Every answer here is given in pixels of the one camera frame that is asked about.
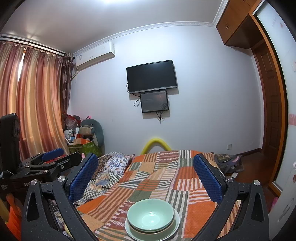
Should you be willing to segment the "mint green bowl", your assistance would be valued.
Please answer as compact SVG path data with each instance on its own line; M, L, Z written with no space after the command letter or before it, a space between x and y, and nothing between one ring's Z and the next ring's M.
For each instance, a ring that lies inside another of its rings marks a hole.
M154 232L165 229L174 219L174 209L160 199L145 199L127 211L127 220L136 230Z

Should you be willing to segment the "mint green plate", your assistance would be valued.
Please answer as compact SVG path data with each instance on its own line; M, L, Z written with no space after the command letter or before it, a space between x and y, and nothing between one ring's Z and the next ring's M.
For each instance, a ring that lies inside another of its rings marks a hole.
M176 210L174 210L174 217L171 224L162 231L157 232L140 232L136 230L130 222L125 220L125 231L130 238L138 241L154 241L154 240L168 240L173 238L178 232L180 226L180 216Z

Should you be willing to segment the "dark backpack on floor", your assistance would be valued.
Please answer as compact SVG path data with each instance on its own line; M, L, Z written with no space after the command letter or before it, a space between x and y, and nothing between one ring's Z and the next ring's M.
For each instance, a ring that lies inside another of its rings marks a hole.
M223 174L231 174L244 170L242 155L214 154L214 160Z

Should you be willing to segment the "orange striped patchwork blanket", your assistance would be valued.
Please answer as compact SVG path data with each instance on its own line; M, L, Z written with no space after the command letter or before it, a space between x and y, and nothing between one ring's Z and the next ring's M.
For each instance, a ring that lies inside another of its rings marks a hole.
M172 239L192 240L217 206L193 168L197 154L179 150L137 156L117 184L81 205L78 212L98 240L130 240L125 231L128 209L140 200L161 199L181 219Z

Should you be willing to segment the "patterned checkered quilt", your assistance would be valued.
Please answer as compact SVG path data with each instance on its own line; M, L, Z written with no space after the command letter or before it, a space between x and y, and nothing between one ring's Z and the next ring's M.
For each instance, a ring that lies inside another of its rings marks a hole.
M82 197L74 202L74 206L79 207L109 191L119 182L133 158L134 155L125 155L119 152L109 152L99 157L95 173L83 191Z

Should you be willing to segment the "orange pink curtains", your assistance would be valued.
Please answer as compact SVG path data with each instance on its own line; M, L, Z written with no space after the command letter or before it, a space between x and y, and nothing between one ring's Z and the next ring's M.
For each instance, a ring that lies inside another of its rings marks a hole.
M69 154L62 127L65 63L48 51L1 42L1 115L20 119L22 159L58 148Z

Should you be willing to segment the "yellow foam tube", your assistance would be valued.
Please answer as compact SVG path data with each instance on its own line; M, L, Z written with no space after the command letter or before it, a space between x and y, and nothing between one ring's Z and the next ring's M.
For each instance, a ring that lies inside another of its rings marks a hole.
M161 147L164 151L171 151L171 148L169 145L163 141L160 138L152 138L150 139L144 146L144 148L141 151L141 155L149 153L149 151L154 147L154 146L159 146Z

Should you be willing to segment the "white appliance with stickers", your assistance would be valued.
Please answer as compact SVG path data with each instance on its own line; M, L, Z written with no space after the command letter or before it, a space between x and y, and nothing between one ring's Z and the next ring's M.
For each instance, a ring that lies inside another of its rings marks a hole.
M287 179L287 184L283 189L276 204L270 211L269 217L269 239L274 240L276 235L284 227L288 218L295 208L295 163Z

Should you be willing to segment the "brown wooden door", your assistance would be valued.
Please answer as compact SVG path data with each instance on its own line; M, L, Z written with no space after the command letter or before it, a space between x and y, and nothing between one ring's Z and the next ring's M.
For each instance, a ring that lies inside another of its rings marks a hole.
M273 164L269 184L275 181L282 162L287 135L287 107L280 67L270 46L260 41L252 48L259 71L263 105L263 154Z

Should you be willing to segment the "white air conditioner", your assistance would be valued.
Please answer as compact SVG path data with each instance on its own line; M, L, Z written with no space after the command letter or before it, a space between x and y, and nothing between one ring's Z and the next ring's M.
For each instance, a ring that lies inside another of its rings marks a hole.
M112 59L114 57L114 44L112 42L107 42L79 54L75 58L76 68L77 70L81 71L90 66Z

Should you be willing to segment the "wooden overhead cabinet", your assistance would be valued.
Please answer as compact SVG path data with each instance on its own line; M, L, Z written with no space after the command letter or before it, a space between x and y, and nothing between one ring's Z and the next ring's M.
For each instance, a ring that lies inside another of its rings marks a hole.
M217 24L217 30L226 46L249 49L263 39L255 20L251 17L251 11L259 4L259 1L232 0L226 8Z

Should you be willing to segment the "small black wall monitor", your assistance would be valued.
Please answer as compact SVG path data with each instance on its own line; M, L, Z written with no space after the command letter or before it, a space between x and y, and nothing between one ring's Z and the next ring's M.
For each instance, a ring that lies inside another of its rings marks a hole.
M153 113L169 110L166 90L150 91L140 94L142 113Z

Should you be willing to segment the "black wall television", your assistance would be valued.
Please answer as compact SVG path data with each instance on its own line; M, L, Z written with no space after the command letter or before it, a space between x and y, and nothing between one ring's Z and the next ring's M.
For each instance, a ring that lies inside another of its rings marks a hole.
M127 67L126 75L129 94L178 87L172 60Z

